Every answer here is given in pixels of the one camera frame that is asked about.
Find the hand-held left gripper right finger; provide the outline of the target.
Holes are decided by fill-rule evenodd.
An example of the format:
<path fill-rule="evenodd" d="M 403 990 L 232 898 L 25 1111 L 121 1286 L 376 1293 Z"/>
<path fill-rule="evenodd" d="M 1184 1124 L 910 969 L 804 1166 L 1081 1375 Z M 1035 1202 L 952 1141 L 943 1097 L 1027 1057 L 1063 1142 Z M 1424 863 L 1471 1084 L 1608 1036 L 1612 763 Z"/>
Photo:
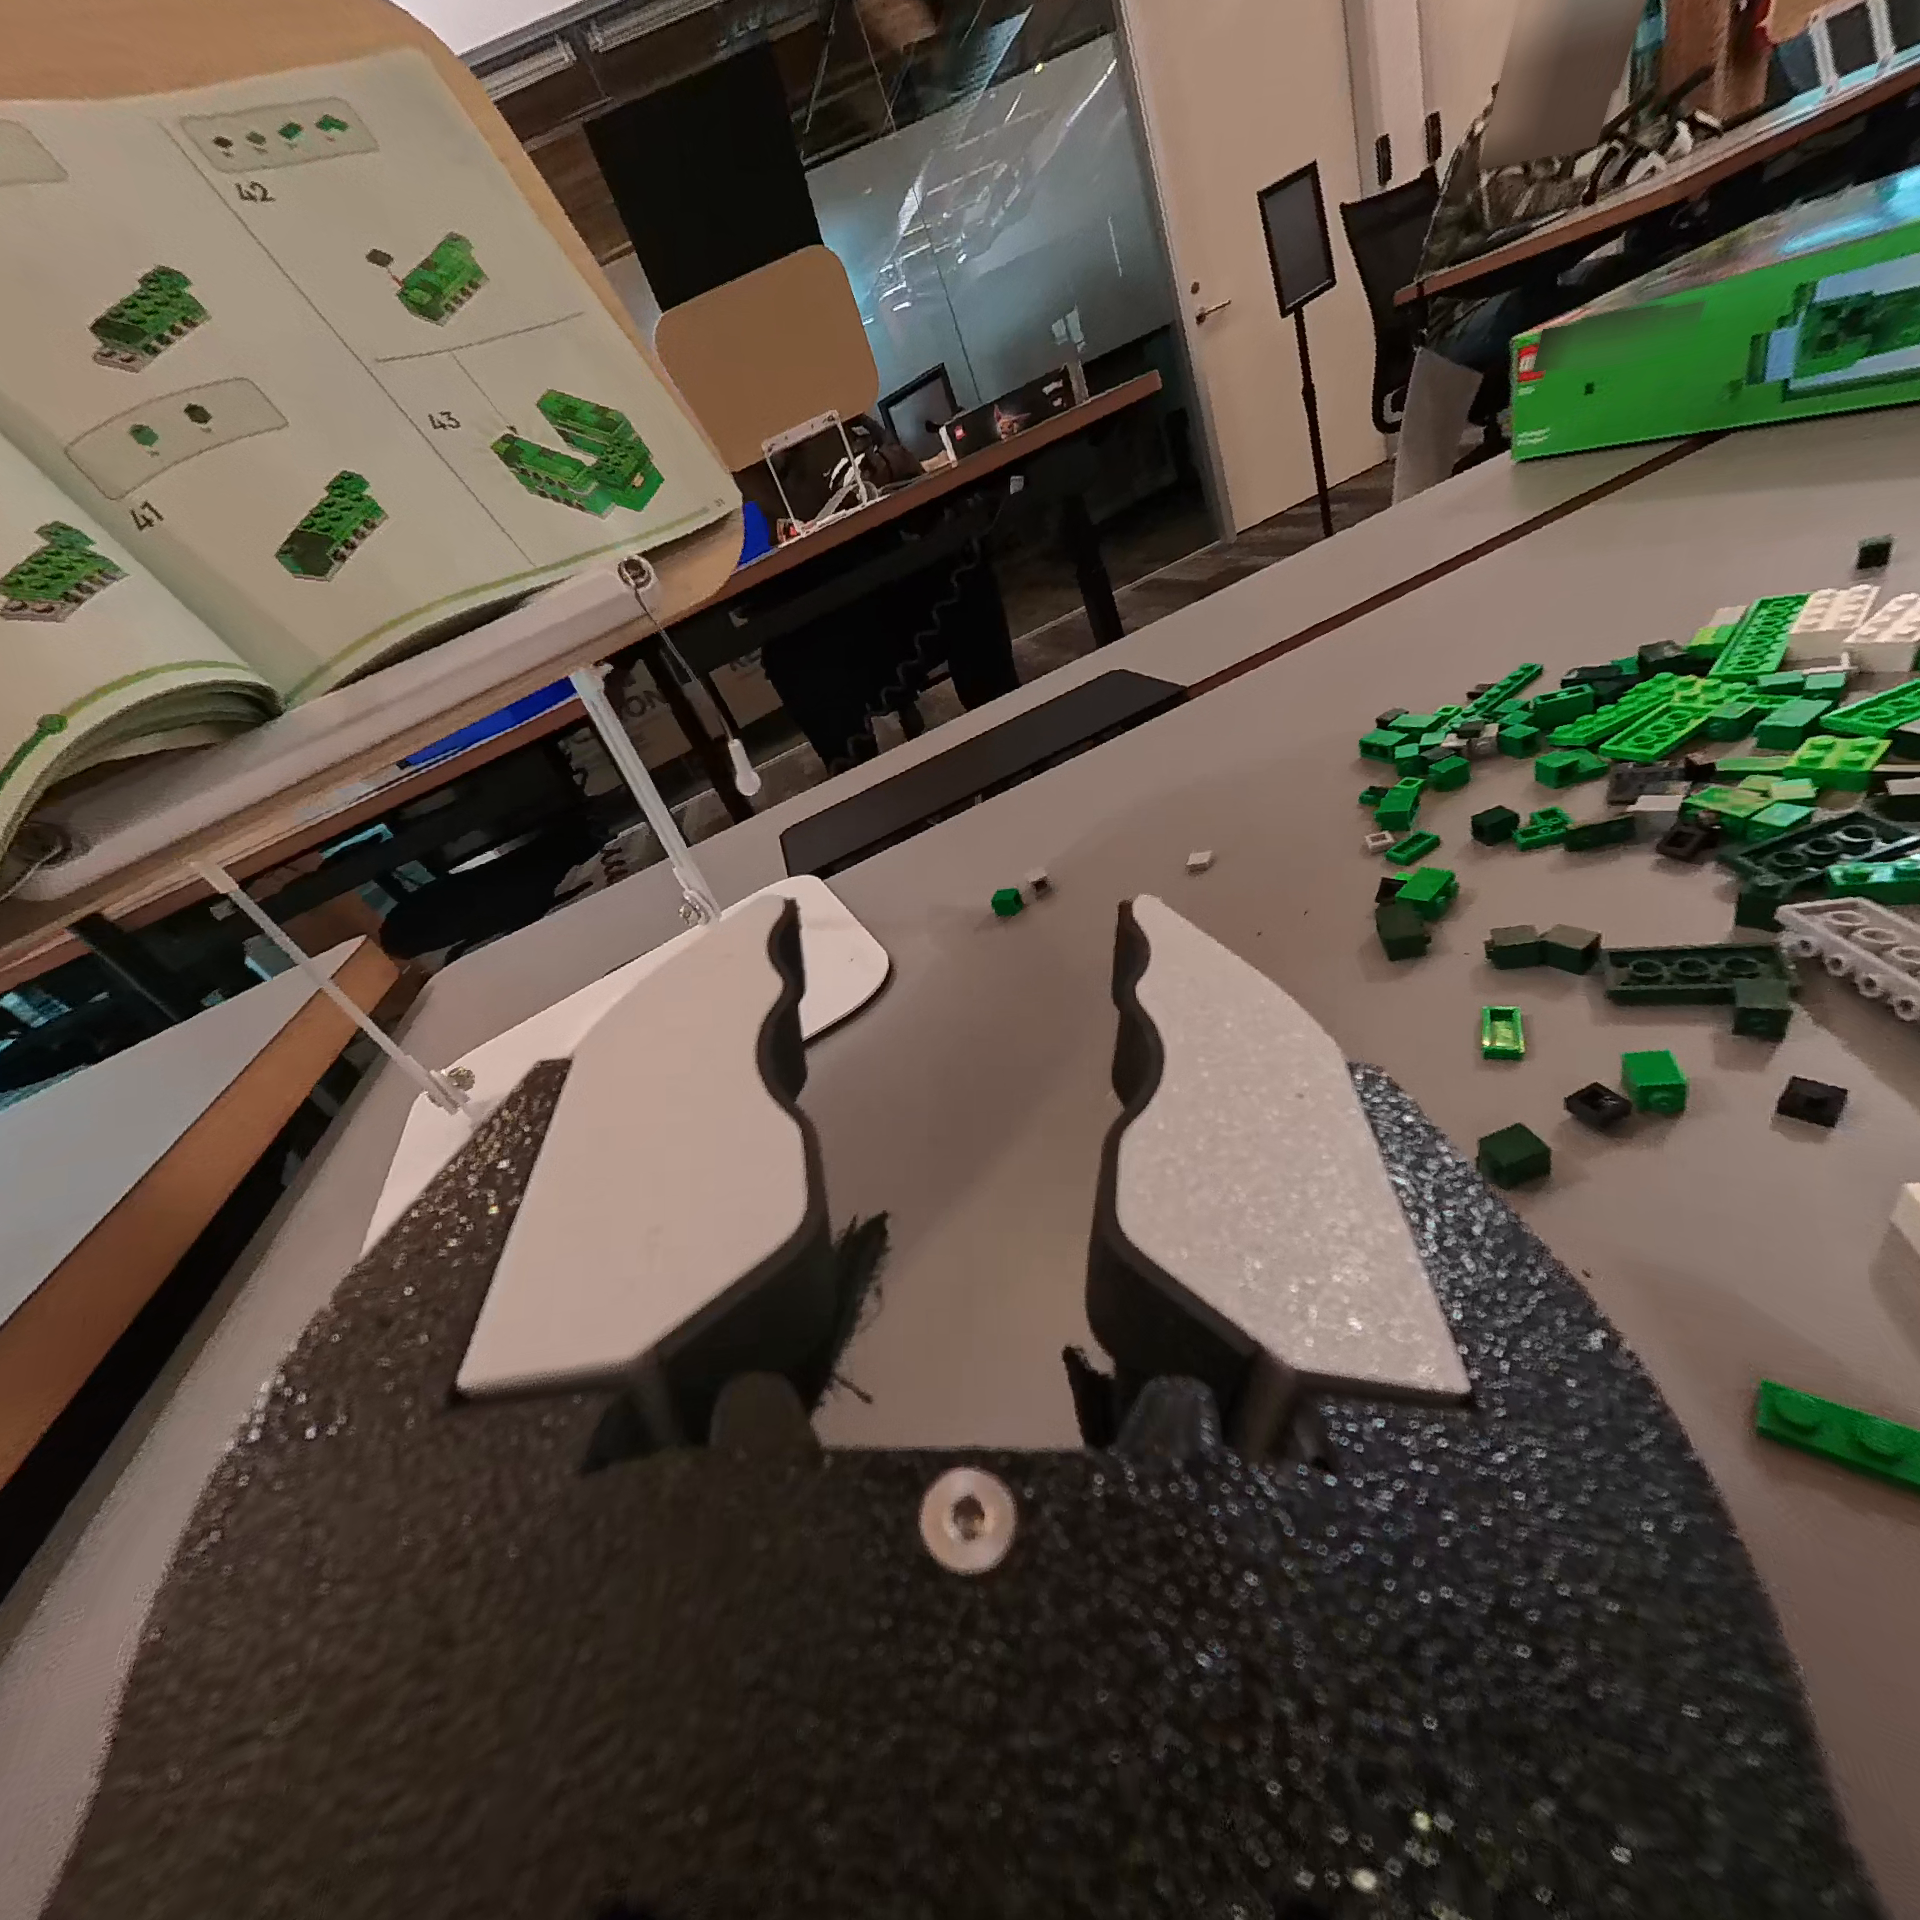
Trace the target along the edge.
<path fill-rule="evenodd" d="M 1467 1406 L 1471 1381 L 1332 1037 L 1157 895 L 1118 906 L 1111 1085 L 1095 1174 L 1084 1435 L 1207 1391 L 1244 1454 L 1310 1402 Z"/>

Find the green toy set box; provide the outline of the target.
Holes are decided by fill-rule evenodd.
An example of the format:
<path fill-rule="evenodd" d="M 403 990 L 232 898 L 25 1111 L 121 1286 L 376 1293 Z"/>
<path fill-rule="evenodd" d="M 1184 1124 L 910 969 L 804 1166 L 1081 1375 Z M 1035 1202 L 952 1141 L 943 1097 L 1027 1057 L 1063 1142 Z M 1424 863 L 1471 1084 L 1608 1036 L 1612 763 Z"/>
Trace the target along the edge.
<path fill-rule="evenodd" d="M 1876 412 L 1917 398 L 1917 229 L 1796 209 L 1510 343 L 1518 462 Z"/>

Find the black wall panel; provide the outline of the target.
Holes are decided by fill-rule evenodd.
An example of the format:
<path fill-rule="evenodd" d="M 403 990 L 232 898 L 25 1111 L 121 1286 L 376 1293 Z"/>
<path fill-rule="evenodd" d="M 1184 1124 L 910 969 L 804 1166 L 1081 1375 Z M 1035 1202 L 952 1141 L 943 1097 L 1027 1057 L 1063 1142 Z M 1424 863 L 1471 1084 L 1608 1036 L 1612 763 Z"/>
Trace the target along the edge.
<path fill-rule="evenodd" d="M 822 242 L 764 41 L 595 116 L 584 137 L 661 311 Z"/>

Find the long wooden table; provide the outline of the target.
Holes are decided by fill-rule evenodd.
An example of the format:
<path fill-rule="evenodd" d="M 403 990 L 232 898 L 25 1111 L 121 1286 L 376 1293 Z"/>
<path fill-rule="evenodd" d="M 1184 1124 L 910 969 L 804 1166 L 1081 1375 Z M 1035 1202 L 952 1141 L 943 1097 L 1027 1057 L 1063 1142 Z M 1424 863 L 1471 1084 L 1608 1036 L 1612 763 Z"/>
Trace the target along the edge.
<path fill-rule="evenodd" d="M 1432 299 L 1487 297 L 1535 273 L 1561 273 L 1615 233 L 1665 233 L 1680 223 L 1695 236 L 1704 219 L 1735 223 L 1763 211 L 1779 183 L 1815 189 L 1838 181 L 1879 179 L 1909 162 L 1916 148 L 1917 50 L 1911 45 L 1876 68 L 1857 68 L 1825 87 L 1745 116 L 1660 174 L 1507 230 L 1501 242 L 1445 269 L 1414 273 L 1393 306 L 1425 309 Z"/>

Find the grey desk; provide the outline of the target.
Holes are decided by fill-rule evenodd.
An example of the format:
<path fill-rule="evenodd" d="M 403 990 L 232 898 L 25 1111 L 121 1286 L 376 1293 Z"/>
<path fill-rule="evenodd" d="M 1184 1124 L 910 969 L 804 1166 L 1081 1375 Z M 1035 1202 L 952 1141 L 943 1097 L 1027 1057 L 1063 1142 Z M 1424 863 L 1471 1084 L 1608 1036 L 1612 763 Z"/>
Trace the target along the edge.
<path fill-rule="evenodd" d="M 7 1652 L 4 1916 L 1916 1916 L 1916 1494 L 1755 1433 L 1916 1423 L 1900 1066 L 1480 993 L 1534 861 L 1384 967 L 1358 849 L 1383 709 L 1865 537 L 1916 581 L 1912 409 L 1677 453 L 845 870 L 893 981 L 806 1113 L 892 1253 L 814 1447 L 453 1399 L 559 1074 L 353 1265 L 367 1087 Z M 1079 1445 L 1136 895 L 1352 1063 L 1469 1406 Z"/>

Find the pile of green toy bricks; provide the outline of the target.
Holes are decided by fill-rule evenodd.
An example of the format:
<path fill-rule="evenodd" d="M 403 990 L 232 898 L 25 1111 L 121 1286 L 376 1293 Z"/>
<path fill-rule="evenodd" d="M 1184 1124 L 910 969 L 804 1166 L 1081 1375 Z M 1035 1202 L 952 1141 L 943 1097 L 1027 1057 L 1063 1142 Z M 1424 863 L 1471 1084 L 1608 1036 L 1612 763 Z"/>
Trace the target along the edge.
<path fill-rule="evenodd" d="M 1463 931 L 1480 868 L 1537 867 L 1534 917 L 1478 969 L 1568 975 L 1608 1017 L 1713 1017 L 1744 1063 L 1806 994 L 1865 1007 L 1872 1066 L 1916 1100 L 1916 595 L 1774 595 L 1691 643 L 1537 662 L 1428 710 L 1384 709 L 1358 755 L 1372 949 L 1403 969 Z"/>

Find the black sign stand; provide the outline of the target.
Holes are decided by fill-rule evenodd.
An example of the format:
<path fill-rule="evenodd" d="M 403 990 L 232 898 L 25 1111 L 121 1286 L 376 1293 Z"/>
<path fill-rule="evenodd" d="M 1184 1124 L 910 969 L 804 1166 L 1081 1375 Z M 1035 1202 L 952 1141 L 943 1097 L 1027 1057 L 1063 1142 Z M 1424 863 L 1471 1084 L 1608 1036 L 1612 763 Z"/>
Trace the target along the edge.
<path fill-rule="evenodd" d="M 1291 322 L 1293 333 L 1318 529 L 1324 537 L 1332 537 L 1327 462 L 1304 319 L 1310 302 L 1336 285 L 1327 205 L 1317 159 L 1307 159 L 1307 165 L 1262 187 L 1256 205 L 1278 311 Z"/>

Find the large bright green plate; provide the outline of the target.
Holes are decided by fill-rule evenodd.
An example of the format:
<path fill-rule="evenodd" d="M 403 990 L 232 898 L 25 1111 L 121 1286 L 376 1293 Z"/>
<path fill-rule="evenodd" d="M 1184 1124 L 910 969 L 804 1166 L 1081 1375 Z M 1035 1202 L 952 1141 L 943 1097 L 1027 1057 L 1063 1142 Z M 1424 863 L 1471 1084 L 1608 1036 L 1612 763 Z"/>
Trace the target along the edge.
<path fill-rule="evenodd" d="M 1755 1433 L 1779 1447 L 1917 1492 L 1917 1429 L 1763 1378 Z"/>

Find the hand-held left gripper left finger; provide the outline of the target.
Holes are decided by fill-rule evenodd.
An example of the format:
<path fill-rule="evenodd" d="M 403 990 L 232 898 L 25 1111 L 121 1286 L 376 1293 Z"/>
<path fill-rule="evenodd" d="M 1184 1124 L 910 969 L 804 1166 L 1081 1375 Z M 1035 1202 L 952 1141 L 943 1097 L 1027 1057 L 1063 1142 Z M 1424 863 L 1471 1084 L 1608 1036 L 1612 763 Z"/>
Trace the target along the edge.
<path fill-rule="evenodd" d="M 575 1046 L 454 1375 L 462 1402 L 628 1395 L 705 1433 L 733 1375 L 814 1402 L 841 1315 L 800 1108 L 800 910 L 748 900 Z"/>

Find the black office chair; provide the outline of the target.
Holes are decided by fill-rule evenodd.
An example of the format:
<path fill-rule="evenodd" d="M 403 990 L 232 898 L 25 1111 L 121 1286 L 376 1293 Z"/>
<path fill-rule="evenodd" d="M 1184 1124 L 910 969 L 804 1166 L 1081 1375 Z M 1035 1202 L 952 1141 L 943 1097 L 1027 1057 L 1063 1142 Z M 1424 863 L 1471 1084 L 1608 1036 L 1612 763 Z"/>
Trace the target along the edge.
<path fill-rule="evenodd" d="M 1436 172 L 1425 167 L 1409 181 L 1336 209 L 1373 325 L 1373 426 L 1383 436 L 1400 430 L 1421 341 L 1419 309 L 1396 305 L 1396 294 L 1421 268 L 1438 199 Z"/>

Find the instruction booklet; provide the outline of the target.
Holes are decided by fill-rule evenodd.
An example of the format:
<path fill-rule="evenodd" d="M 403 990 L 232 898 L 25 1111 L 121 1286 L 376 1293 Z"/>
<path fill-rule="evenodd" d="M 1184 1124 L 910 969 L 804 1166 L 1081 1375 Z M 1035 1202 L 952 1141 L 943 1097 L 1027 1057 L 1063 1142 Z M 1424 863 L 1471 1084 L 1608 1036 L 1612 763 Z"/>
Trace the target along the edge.
<path fill-rule="evenodd" d="M 735 515 L 446 55 L 57 95 L 7 35 L 4 895 L 84 787 Z"/>

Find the dark toy set box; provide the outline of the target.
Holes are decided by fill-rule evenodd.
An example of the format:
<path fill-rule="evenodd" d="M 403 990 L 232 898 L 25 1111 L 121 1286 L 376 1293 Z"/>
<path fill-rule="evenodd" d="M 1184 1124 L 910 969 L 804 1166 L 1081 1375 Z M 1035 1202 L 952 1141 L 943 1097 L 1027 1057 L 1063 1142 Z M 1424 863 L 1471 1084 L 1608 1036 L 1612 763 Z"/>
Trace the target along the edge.
<path fill-rule="evenodd" d="M 955 462 L 965 462 L 990 446 L 1006 443 L 1048 419 L 1067 413 L 1073 404 L 1071 379 L 1060 367 L 945 419 L 940 426 L 940 438 Z"/>

